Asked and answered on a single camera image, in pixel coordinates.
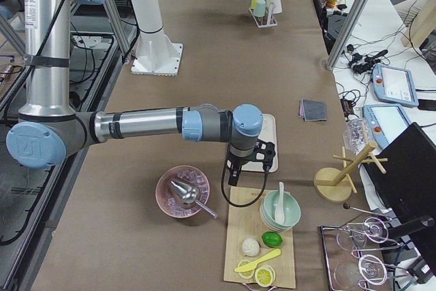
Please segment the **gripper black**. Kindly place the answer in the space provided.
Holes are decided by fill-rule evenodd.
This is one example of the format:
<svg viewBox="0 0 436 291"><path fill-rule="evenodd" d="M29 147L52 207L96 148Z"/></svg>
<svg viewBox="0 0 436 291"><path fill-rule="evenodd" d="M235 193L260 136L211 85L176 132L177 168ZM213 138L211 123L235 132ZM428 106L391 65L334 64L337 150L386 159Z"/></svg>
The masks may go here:
<svg viewBox="0 0 436 291"><path fill-rule="evenodd" d="M230 173L228 185L238 185L242 166L249 161L250 157L251 155L235 155L228 151L227 159L225 160Z"/></svg>

